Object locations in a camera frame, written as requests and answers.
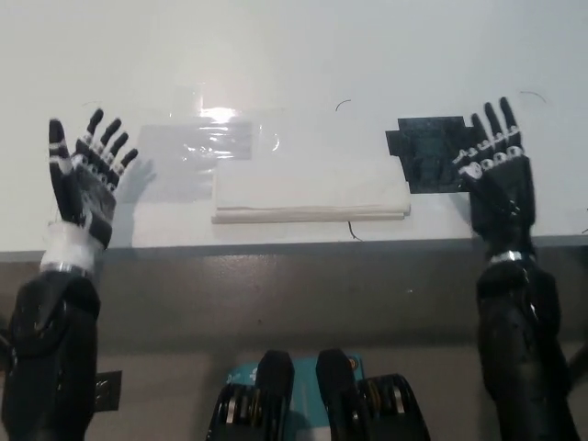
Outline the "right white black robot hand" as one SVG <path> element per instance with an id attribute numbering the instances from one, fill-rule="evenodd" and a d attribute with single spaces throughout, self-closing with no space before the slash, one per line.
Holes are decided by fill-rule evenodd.
<path id="1" fill-rule="evenodd" d="M 492 104 L 484 105 L 490 127 L 471 115 L 473 140 L 452 160 L 460 183 L 469 193 L 470 225 L 487 245 L 491 262 L 508 254 L 533 257 L 531 229 L 536 221 L 535 188 L 522 132 L 506 97 L 499 120 Z"/>

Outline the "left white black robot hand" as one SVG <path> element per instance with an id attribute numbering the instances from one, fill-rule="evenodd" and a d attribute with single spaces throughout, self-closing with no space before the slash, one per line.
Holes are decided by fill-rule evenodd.
<path id="1" fill-rule="evenodd" d="M 98 259 L 113 233 L 116 192 L 129 165 L 137 158 L 133 148 L 120 150 L 129 135 L 114 119 L 101 136 L 96 129 L 104 117 L 97 109 L 85 132 L 70 152 L 59 119 L 49 123 L 49 170 L 60 218 L 48 229 L 48 244 L 40 261 L 42 272 L 65 272 L 92 277 Z"/>

